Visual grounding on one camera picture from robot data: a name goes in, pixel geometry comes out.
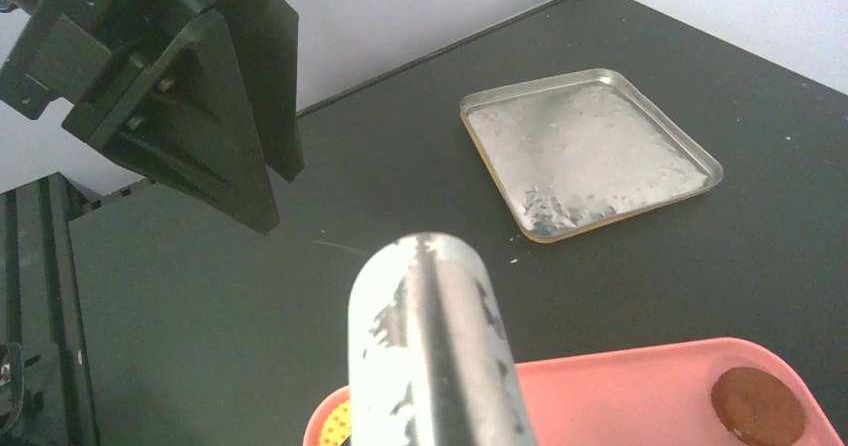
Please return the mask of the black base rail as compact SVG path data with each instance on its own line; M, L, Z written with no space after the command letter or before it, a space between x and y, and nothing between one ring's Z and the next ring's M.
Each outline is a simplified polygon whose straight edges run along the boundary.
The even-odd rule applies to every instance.
M54 173L1 195L1 442L97 445L70 234L82 194Z

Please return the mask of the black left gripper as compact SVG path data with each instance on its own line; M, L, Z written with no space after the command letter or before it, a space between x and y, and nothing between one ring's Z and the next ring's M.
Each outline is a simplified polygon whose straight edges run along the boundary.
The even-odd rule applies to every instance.
M265 162L288 181L304 168L286 0L11 1L29 19L1 66L7 105L36 119L64 99L64 127L116 164L278 226Z

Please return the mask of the dark chocolate round cookie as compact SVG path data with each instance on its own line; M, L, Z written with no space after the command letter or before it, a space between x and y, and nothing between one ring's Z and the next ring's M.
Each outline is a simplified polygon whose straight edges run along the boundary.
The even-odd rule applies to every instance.
M711 387L710 401L723 427L746 445L790 446L806 431L799 398L761 369L734 367L723 372Z

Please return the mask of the silver metal tin lid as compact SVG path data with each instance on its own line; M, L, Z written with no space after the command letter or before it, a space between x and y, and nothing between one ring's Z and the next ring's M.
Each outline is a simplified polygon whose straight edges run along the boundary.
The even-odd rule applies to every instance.
M460 118L520 231L550 244L704 194L720 163L624 75L468 94Z

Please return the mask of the pink plastic tray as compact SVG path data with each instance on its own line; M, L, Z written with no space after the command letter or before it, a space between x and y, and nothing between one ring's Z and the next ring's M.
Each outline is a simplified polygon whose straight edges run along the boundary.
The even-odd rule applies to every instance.
M710 390L734 367L764 370L799 398L807 417L802 445L840 437L799 375L746 340L718 338L516 364L537 437L533 445L735 445L716 417ZM312 414L303 441L317 445L324 417L350 400L349 384Z

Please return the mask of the metal tongs white handles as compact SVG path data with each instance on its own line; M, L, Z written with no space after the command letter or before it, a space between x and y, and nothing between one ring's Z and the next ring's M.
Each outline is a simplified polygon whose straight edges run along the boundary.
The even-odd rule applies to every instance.
M533 445L480 255L446 233L401 237L356 276L347 309L356 445Z

